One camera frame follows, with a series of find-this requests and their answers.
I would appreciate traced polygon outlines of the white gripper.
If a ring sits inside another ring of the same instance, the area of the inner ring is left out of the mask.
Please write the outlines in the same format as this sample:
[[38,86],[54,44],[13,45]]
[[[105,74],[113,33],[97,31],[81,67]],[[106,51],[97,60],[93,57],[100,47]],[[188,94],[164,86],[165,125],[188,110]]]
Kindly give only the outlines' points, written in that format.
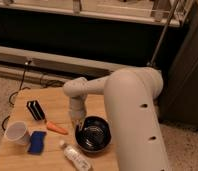
[[76,128],[78,121],[79,131],[82,130],[84,124],[84,118],[86,116],[85,99],[81,96],[73,97],[69,99],[69,115],[72,119],[73,128]]

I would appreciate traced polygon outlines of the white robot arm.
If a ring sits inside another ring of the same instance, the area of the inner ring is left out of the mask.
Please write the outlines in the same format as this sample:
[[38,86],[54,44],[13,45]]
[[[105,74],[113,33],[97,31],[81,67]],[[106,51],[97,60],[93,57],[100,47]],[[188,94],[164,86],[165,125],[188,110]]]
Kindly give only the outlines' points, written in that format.
[[87,95],[104,96],[120,171],[172,171],[154,107],[162,89],[161,72],[151,67],[123,68],[94,80],[80,77],[63,86],[74,122],[86,115]]

